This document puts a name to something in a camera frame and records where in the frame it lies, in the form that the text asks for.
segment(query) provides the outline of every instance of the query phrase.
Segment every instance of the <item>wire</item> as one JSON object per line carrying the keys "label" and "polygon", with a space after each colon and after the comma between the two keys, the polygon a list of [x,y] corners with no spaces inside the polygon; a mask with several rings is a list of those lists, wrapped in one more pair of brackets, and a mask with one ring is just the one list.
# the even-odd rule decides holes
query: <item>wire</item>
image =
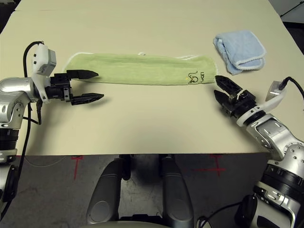
{"label": "wire", "polygon": [[[24,51],[24,54],[23,54],[24,77],[28,77],[28,71],[27,71],[27,55],[28,55],[28,52],[31,49],[31,47],[36,45],[36,44],[42,44],[42,41],[35,41],[35,42],[30,43]],[[30,106],[30,103],[28,103],[28,116],[27,116],[28,128],[27,128],[27,134],[25,136],[25,141],[24,141],[24,144],[23,144],[21,159],[20,159],[20,163],[19,163],[18,179],[20,179],[20,176],[21,176],[22,166],[23,166],[23,162],[24,162],[24,158],[25,158],[25,151],[27,149],[27,145],[28,145],[28,142],[29,142],[30,124],[31,124],[31,120],[32,120],[31,119],[31,111],[32,111],[32,108]],[[1,212],[0,221],[4,218],[6,212],[8,211],[8,209],[10,207],[10,204],[11,204],[11,201],[6,203],[5,208]]]}
{"label": "wire", "polygon": [[11,200],[8,201],[3,209],[3,211],[1,212],[1,217],[0,217],[0,221],[2,221],[2,219],[4,218],[6,212],[8,211],[9,207],[10,207],[10,204],[11,204]]}
{"label": "wire", "polygon": [[295,84],[295,86],[299,89],[299,91],[300,91],[300,93],[301,93],[301,95],[303,97],[303,100],[304,100],[304,90],[302,89],[302,87],[300,86],[300,84],[296,80],[294,80],[292,77],[285,78],[282,81],[282,83],[280,84],[279,90],[283,90],[285,88],[285,86],[287,85],[288,81],[291,81],[291,82],[293,82]]}
{"label": "wire", "polygon": [[57,163],[61,162],[61,161],[64,160],[65,158],[66,158],[66,156],[63,156],[63,158],[60,158],[58,161],[56,161],[56,162],[54,162],[54,163],[51,163],[51,164],[48,164],[48,165],[36,165],[36,164],[32,163],[31,161],[29,161],[26,157],[25,157],[25,160],[26,160],[31,166],[38,167],[38,168],[46,168],[46,167],[50,167],[50,166],[56,165]]}
{"label": "wire", "polygon": [[[34,42],[30,43],[24,51],[24,54],[23,54],[24,77],[28,77],[28,70],[27,70],[27,55],[28,55],[28,52],[29,52],[29,50],[31,49],[32,46],[38,45],[38,44],[42,44],[42,41],[34,41]],[[23,162],[24,162],[25,152],[26,152],[27,145],[28,145],[28,142],[29,142],[29,133],[30,133],[30,124],[31,124],[31,111],[32,111],[32,108],[30,106],[30,103],[28,103],[28,128],[27,128],[27,134],[25,136],[25,141],[24,141],[24,144],[23,144],[21,159],[20,159],[20,163],[19,163],[19,178],[21,176],[21,171],[22,171],[22,166],[23,166]]]}
{"label": "wire", "polygon": [[298,6],[302,5],[304,3],[304,1],[301,1],[299,4],[297,4],[295,7],[291,8],[289,11],[287,11],[286,13],[283,13],[282,15],[280,15],[280,17],[283,17],[284,15],[286,15],[287,13],[289,13],[290,11],[294,10],[295,8],[297,8]]}
{"label": "wire", "polygon": [[225,209],[228,209],[228,208],[231,208],[231,207],[235,207],[237,205],[240,205],[242,202],[238,202],[238,203],[234,203],[234,204],[230,204],[230,205],[227,205],[227,206],[224,206],[218,210],[216,210],[215,212],[213,212],[209,217],[207,217],[204,221],[204,223],[200,226],[200,228],[203,228],[207,222],[209,222],[209,220],[215,216],[217,213],[221,212],[222,210],[225,210]]}
{"label": "wire", "polygon": [[37,124],[37,125],[39,125],[39,122],[38,121],[36,121],[36,120],[33,120],[33,119],[30,119],[30,121],[32,122],[32,123],[34,123],[34,124]]}

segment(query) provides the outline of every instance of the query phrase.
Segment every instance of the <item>white wall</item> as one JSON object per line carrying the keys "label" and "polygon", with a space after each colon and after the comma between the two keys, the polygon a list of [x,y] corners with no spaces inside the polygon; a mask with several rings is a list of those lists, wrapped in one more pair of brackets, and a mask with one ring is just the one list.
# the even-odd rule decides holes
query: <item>white wall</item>
{"label": "white wall", "polygon": [[[269,0],[269,2],[276,12],[281,15],[299,4],[301,0]],[[287,13],[281,19],[287,22],[304,23],[304,3]]]}

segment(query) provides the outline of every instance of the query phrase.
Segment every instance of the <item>red tape mark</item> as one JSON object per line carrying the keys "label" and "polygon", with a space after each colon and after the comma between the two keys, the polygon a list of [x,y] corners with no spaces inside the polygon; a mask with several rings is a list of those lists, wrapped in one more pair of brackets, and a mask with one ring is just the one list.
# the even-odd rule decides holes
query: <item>red tape mark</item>
{"label": "red tape mark", "polygon": [[74,170],[74,180],[76,180],[77,169],[78,169],[78,162],[79,162],[79,160],[82,160],[83,158],[84,158],[83,155],[72,156],[72,157],[71,157],[72,160],[76,160],[75,170]]}
{"label": "red tape mark", "polygon": [[218,176],[220,176],[221,171],[226,171],[225,168],[219,167],[218,158],[220,158],[221,156],[222,155],[219,155],[219,154],[210,154],[210,157],[215,159],[216,168],[198,168],[198,169],[191,169],[191,170],[192,171],[216,171]]}
{"label": "red tape mark", "polygon": [[219,154],[210,154],[210,157],[215,159],[215,164],[216,164],[216,166],[217,166],[218,176],[220,176],[218,158],[220,158],[221,156],[222,156],[222,155],[219,155]]}

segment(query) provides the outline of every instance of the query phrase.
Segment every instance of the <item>black cable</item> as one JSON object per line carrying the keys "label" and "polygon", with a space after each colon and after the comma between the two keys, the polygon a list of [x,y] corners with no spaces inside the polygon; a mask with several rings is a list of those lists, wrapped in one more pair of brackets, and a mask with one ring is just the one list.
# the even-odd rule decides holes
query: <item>black cable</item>
{"label": "black cable", "polygon": [[285,86],[287,85],[288,81],[291,81],[291,82],[293,82],[295,84],[295,86],[299,89],[299,91],[300,91],[300,93],[301,93],[301,95],[303,97],[303,100],[304,100],[304,90],[302,89],[302,87],[300,86],[300,84],[296,80],[294,80],[292,77],[285,78],[282,81],[282,83],[280,84],[279,90],[283,90],[285,88]]}
{"label": "black cable", "polygon": [[289,13],[290,11],[294,10],[295,8],[297,8],[299,5],[303,4],[304,1],[301,1],[299,4],[297,4],[295,7],[291,8],[289,11],[287,11],[286,13],[283,13],[282,15],[280,15],[280,17],[283,17],[284,15],[286,15],[287,13]]}
{"label": "black cable", "polygon": [[32,122],[32,123],[34,123],[34,124],[37,124],[37,125],[39,125],[39,122],[38,121],[36,121],[36,120],[33,120],[33,119],[30,119],[30,121]]}
{"label": "black cable", "polygon": [[[24,77],[28,77],[28,70],[27,70],[28,52],[29,52],[29,50],[31,49],[32,46],[38,45],[38,44],[42,44],[42,41],[34,41],[34,42],[30,43],[24,51],[24,54],[23,54]],[[27,128],[27,134],[25,136],[25,141],[24,141],[24,144],[23,144],[22,154],[21,154],[20,163],[19,163],[19,178],[21,176],[21,171],[22,171],[22,166],[23,166],[23,162],[24,162],[25,152],[26,152],[27,145],[28,145],[28,142],[29,142],[29,133],[30,133],[30,124],[31,124],[31,111],[32,111],[32,108],[30,106],[30,103],[28,103],[28,128]]]}
{"label": "black cable", "polygon": [[[36,44],[42,44],[42,42],[41,41],[32,42],[32,43],[30,43],[30,45],[27,46],[27,48],[24,51],[24,54],[23,54],[23,72],[24,72],[24,77],[28,77],[28,71],[27,71],[27,55],[28,55],[28,52],[31,49],[31,47],[34,46],[34,45],[36,45]],[[24,144],[23,144],[21,159],[20,159],[20,163],[19,163],[18,179],[21,176],[21,171],[22,171],[22,166],[23,166],[23,162],[24,162],[25,152],[26,152],[27,145],[28,145],[28,142],[29,142],[30,124],[31,124],[31,121],[34,121],[34,120],[31,119],[31,111],[32,111],[32,108],[30,106],[30,103],[28,103],[28,116],[24,117],[24,118],[26,118],[28,120],[28,128],[27,128],[27,134],[25,136],[25,141],[24,141]],[[11,201],[9,201],[9,202],[6,203],[3,211],[1,212],[0,221],[4,218],[6,212],[8,211],[8,209],[10,207],[10,204],[11,204]]]}
{"label": "black cable", "polygon": [[1,212],[0,222],[2,221],[3,217],[5,216],[6,212],[8,211],[10,207],[11,201],[7,202],[3,211]]}
{"label": "black cable", "polygon": [[235,207],[237,205],[240,205],[242,202],[238,202],[238,203],[233,203],[233,204],[230,204],[230,205],[227,205],[227,206],[224,206],[218,210],[216,210],[215,212],[213,212],[209,217],[206,218],[206,220],[204,221],[204,223],[200,226],[200,228],[203,228],[207,222],[209,222],[209,220],[215,216],[217,213],[221,212],[222,210],[225,210],[225,209],[228,209],[228,208],[231,208],[231,207]]}

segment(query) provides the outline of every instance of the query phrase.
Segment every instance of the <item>white towel edge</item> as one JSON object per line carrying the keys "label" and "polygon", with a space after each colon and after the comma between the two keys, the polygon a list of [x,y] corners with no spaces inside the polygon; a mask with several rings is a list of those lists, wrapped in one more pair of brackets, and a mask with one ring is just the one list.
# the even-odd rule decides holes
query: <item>white towel edge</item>
{"label": "white towel edge", "polygon": [[263,49],[263,53],[261,55],[259,55],[259,56],[256,56],[256,57],[252,57],[252,58],[249,58],[249,59],[246,59],[246,60],[240,60],[240,61],[235,62],[234,66],[237,69],[239,69],[239,70],[246,70],[246,67],[239,66],[240,64],[243,64],[243,63],[246,63],[246,62],[249,62],[249,61],[252,61],[252,60],[257,60],[259,58],[263,58],[266,55],[266,53],[267,53],[265,47],[263,46],[263,44],[261,43],[261,41],[257,38],[257,36],[252,31],[249,31],[249,32],[256,38],[256,40],[260,44],[260,46]]}

